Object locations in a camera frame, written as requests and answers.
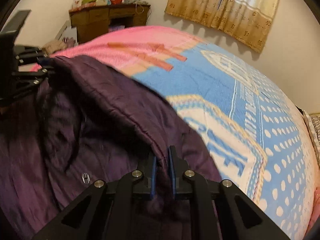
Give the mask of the patterned pillow at bed edge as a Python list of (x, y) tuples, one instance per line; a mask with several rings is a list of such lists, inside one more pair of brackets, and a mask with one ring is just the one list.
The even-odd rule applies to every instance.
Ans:
[(296, 126), (303, 143), (303, 153), (311, 166), (319, 170), (319, 116), (296, 106)]

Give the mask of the dark purple puffer jacket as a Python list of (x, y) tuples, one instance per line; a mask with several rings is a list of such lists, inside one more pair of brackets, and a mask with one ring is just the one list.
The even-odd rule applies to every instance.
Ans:
[(153, 239), (190, 239), (174, 203), (168, 149), (209, 180), (219, 172), (200, 135), (143, 84), (89, 56), (46, 60), (54, 74), (1, 109), (1, 239), (31, 239), (89, 184), (112, 182), (156, 156), (156, 195), (142, 223)]

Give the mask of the beige clothes pile on floor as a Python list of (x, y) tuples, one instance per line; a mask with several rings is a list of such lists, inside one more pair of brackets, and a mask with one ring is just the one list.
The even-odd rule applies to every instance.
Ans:
[(53, 54), (57, 51), (65, 50), (67, 48), (72, 48), (76, 45), (74, 38), (64, 38), (62, 40), (52, 40), (42, 47), (42, 50), (46, 54)]

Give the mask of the beige patterned window curtain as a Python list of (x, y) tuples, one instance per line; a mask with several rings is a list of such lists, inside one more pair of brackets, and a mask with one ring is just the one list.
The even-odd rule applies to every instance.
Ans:
[(220, 30), (261, 53), (279, 0), (168, 0), (165, 13)]

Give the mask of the pink and blue patterned blanket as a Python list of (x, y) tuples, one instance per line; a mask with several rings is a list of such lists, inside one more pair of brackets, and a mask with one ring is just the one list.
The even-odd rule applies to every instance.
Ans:
[[(157, 135), (161, 146), (189, 152), (188, 163), (204, 176), (208, 167), (229, 179), (289, 237), (318, 230), (319, 169), (308, 115), (266, 76), (222, 48), (166, 27), (136, 27), (103, 35), (56, 53), (89, 56), (114, 67), (108, 89), (124, 99)], [(191, 153), (193, 140), (176, 135), (171, 118), (188, 124), (207, 147)]]

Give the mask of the dark wooden desk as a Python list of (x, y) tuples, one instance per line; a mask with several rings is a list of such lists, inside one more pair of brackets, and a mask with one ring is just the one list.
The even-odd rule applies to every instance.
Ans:
[(149, 4), (86, 7), (70, 11), (69, 18), (71, 26), (76, 28), (78, 42), (82, 44), (109, 33), (111, 27), (131, 28), (146, 25), (150, 9)]

